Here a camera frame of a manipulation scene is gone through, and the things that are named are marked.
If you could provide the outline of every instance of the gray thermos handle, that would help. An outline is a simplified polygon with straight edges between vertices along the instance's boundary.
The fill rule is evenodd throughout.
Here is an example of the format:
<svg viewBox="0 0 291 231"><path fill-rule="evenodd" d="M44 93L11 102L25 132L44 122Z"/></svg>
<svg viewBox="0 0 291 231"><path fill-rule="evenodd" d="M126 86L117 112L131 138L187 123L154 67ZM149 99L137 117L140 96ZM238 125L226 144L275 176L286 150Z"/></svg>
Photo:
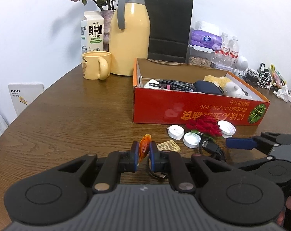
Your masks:
<svg viewBox="0 0 291 231"><path fill-rule="evenodd" d="M125 29L125 20L124 20L124 14L125 14L125 3L126 0L119 0L118 1L118 27L119 29Z"/></svg>

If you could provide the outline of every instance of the mug handle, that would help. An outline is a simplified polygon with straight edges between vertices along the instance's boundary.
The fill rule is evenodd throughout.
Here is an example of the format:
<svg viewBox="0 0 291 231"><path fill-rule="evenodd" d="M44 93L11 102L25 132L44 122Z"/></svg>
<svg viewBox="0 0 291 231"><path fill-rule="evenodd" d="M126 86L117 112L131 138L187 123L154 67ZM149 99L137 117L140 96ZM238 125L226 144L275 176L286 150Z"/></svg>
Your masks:
<svg viewBox="0 0 291 231"><path fill-rule="evenodd" d="M98 74L97 77L100 80L105 80L108 77L108 74L109 74L108 62L103 57L99 57L98 58L98 62L99 62L100 67L101 67L101 73Z"/></svg>

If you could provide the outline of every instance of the milk carton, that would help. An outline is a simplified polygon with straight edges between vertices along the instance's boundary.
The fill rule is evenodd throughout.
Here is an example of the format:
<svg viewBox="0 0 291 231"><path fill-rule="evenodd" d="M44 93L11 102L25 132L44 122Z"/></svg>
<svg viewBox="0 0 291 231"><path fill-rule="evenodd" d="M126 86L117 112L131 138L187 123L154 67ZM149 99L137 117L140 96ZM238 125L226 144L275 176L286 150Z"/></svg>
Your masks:
<svg viewBox="0 0 291 231"><path fill-rule="evenodd" d="M85 11L81 21L81 52L104 50L104 19L99 11Z"/></svg>

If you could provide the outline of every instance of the purple tissue package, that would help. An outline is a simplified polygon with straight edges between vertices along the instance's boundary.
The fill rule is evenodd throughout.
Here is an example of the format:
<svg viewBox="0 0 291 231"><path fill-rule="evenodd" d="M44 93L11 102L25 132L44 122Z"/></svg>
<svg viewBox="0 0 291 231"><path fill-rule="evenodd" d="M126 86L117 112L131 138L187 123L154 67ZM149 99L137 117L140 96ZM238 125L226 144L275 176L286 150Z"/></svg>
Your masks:
<svg viewBox="0 0 291 231"><path fill-rule="evenodd" d="M193 30L191 33L190 44L212 50L221 50L222 38L203 30Z"/></svg>

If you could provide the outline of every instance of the plush toy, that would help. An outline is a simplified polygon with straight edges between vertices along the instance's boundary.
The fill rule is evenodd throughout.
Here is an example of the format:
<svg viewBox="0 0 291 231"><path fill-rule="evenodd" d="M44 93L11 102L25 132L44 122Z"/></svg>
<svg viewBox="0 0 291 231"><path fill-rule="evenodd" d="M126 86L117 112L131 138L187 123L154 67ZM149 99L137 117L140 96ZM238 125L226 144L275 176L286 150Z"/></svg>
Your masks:
<svg viewBox="0 0 291 231"><path fill-rule="evenodd" d="M235 98L243 98L243 99L252 99L250 95L246 96L243 90L234 82L226 83L223 90L224 90L224 95L226 96L235 97Z"/></svg>
<svg viewBox="0 0 291 231"><path fill-rule="evenodd" d="M224 90L224 87L226 86L226 84L228 82L232 82L231 79L229 79L227 77L224 77L224 76L215 77L215 76L212 76L212 75L205 76L204 81L215 83L215 85L217 87L220 86L223 90Z"/></svg>

